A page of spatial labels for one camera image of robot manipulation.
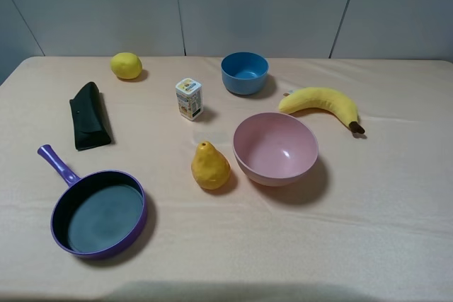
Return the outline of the yellow plush banana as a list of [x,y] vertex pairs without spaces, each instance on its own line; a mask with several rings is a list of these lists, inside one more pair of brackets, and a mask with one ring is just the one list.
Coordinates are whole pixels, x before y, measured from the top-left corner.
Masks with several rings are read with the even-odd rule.
[[278,105],[278,110],[288,115],[313,108],[335,115],[353,134],[365,134],[365,129],[360,125],[357,105],[346,94],[335,89],[300,88],[288,93]]

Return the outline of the yellow toy pear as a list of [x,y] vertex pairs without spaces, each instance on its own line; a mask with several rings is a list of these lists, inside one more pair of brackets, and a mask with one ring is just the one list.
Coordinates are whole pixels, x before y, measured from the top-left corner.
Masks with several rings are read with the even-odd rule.
[[231,166],[210,142],[202,141],[197,145],[191,171],[196,183],[202,189],[217,190],[228,182]]

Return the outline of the pink plastic bowl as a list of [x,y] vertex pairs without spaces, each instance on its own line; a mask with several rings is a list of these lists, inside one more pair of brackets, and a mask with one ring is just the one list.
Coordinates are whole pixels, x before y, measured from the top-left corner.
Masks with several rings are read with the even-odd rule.
[[281,187],[298,181],[312,168],[319,145],[310,128],[293,116],[263,112],[238,125],[233,151],[250,180]]

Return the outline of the small white printed carton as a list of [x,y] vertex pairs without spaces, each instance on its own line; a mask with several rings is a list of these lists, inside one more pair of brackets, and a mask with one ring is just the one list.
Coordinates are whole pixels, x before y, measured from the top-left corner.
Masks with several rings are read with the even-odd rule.
[[202,84],[185,78],[176,84],[178,109],[182,116],[190,121],[195,120],[203,112]]

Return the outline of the blue plastic bowl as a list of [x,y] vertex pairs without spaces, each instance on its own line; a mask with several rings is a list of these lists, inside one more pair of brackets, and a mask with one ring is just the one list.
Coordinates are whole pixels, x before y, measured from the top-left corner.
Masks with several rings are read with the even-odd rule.
[[253,95],[261,91],[268,77],[268,61],[252,52],[235,52],[221,62],[222,82],[236,95]]

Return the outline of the peach tablecloth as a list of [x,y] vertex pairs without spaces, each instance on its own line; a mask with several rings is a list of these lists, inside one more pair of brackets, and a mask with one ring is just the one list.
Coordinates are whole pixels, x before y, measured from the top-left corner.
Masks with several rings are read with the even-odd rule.
[[[251,98],[224,88],[218,58],[142,62],[143,77],[126,82],[106,57],[31,57],[2,84],[2,301],[452,300],[449,62],[271,59]],[[202,84],[193,121],[178,109],[185,78]],[[90,81],[112,143],[77,151],[69,101]],[[234,158],[236,127],[305,86],[347,93],[365,137],[304,112],[315,166],[288,187],[251,182]],[[217,190],[192,175],[202,141],[231,166]],[[43,144],[78,175],[113,168],[141,182],[151,211],[130,249],[88,262],[55,244],[50,216],[66,184]]]

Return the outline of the yellow toy lemon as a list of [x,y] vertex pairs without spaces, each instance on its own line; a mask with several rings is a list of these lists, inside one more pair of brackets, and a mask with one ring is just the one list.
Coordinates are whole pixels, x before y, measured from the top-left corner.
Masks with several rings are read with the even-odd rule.
[[110,68],[119,79],[132,80],[141,74],[142,62],[133,53],[121,52],[111,58]]

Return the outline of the black folded glasses case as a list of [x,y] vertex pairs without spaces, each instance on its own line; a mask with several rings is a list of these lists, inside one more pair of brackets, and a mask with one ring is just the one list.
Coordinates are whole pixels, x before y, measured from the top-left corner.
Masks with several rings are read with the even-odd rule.
[[69,101],[77,151],[94,149],[112,143],[105,125],[105,110],[97,85],[90,81]]

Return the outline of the purple frying pan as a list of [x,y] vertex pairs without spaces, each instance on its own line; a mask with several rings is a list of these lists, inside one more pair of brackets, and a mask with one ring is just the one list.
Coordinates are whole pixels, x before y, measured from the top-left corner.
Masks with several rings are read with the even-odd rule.
[[57,201],[50,229],[58,246],[87,260],[114,257],[138,239],[147,222],[147,198],[136,178],[102,170],[80,178],[49,144],[38,149],[68,189]]

